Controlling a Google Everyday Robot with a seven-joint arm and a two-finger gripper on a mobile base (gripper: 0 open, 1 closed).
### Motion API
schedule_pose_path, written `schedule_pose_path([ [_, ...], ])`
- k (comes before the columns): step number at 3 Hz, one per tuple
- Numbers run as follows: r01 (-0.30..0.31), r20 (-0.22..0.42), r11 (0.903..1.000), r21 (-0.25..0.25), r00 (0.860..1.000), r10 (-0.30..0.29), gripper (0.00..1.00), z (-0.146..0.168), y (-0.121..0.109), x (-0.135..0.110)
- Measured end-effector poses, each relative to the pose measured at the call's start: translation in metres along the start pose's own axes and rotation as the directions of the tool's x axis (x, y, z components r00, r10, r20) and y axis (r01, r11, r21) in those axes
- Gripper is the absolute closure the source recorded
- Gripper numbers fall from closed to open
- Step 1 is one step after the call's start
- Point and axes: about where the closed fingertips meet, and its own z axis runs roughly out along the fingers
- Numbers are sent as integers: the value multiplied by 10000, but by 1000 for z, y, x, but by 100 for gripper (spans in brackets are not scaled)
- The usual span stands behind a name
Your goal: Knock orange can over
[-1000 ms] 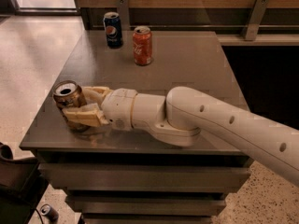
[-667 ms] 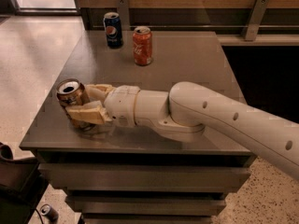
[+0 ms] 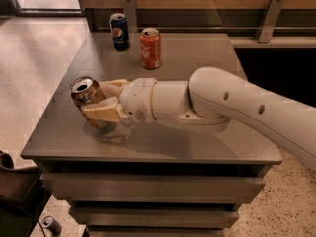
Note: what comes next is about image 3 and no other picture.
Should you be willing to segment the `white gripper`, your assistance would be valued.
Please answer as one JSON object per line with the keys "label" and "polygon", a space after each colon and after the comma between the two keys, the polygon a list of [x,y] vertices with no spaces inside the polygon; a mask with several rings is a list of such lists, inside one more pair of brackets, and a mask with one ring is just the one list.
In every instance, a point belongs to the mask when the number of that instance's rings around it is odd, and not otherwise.
{"label": "white gripper", "polygon": [[190,109],[187,81],[157,81],[139,78],[99,83],[106,99],[81,108],[88,119],[121,122],[180,122]]}

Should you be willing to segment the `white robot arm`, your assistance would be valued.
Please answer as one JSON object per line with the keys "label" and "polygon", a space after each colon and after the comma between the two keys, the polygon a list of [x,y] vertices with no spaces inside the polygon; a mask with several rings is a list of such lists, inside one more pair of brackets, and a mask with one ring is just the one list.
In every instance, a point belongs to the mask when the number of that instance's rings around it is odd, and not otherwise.
{"label": "white robot arm", "polygon": [[211,132],[235,119],[316,168],[316,108],[222,69],[200,68],[187,81],[138,78],[104,81],[100,88],[105,99],[81,108],[88,119],[156,121]]}

